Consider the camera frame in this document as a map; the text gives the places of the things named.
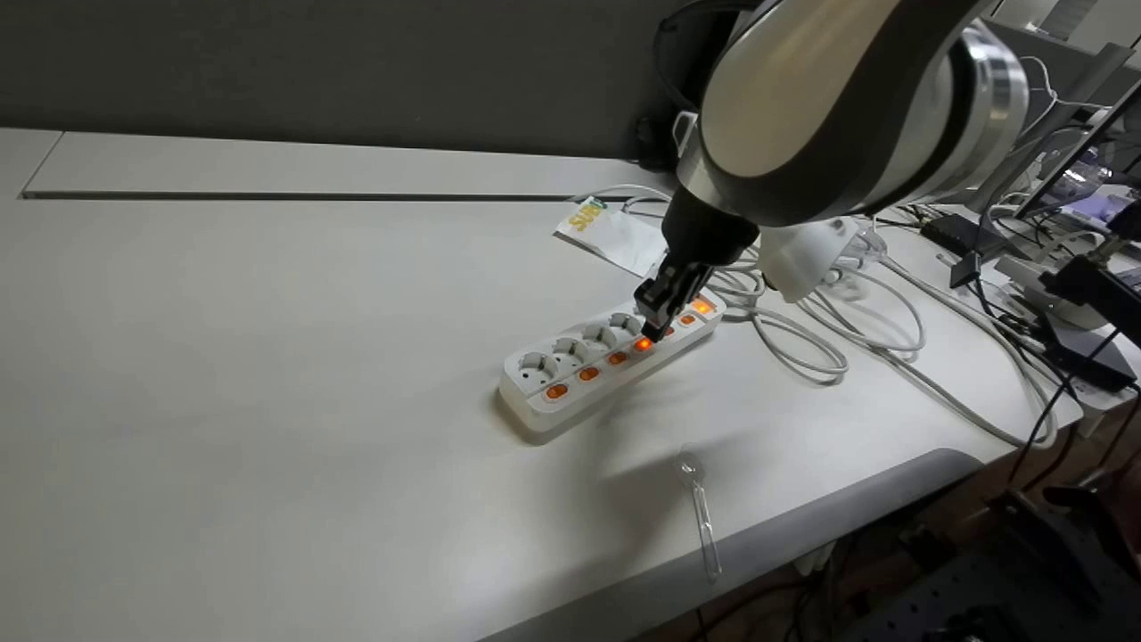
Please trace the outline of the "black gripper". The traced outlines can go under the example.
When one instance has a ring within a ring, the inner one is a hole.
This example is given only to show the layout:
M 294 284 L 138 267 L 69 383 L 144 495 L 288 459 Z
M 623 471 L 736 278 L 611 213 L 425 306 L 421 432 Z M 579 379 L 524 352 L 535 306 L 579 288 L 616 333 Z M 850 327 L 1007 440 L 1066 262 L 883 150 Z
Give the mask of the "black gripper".
M 663 219 L 666 258 L 655 278 L 644 278 L 636 288 L 643 337 L 659 343 L 669 321 L 701 294 L 713 272 L 736 265 L 755 244 L 755 234 L 761 230 L 754 221 L 724 213 L 679 188 Z

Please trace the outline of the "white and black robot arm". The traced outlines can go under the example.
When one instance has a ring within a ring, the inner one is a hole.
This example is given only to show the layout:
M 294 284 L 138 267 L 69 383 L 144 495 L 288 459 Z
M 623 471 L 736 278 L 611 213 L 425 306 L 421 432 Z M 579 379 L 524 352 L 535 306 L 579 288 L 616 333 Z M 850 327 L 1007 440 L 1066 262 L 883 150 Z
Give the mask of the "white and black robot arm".
M 804 300 L 864 213 L 986 187 L 1032 110 L 986 3 L 782 0 L 736 37 L 679 150 L 643 333 L 659 339 L 743 255 Z

